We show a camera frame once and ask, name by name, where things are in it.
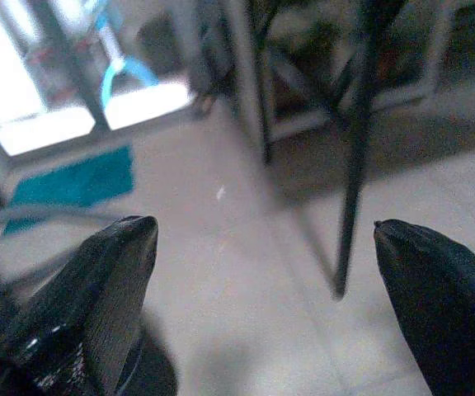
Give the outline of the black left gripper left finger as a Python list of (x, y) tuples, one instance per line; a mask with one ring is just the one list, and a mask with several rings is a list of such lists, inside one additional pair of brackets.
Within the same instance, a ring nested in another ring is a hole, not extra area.
[(82, 242), (0, 337), (0, 359), (43, 394), (112, 395), (152, 274), (158, 222), (115, 221)]

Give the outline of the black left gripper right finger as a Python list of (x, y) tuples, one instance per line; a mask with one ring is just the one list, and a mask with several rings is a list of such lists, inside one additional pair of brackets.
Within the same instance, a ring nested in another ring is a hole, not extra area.
[(399, 219), (374, 225), (380, 275), (433, 395), (475, 395), (475, 254)]

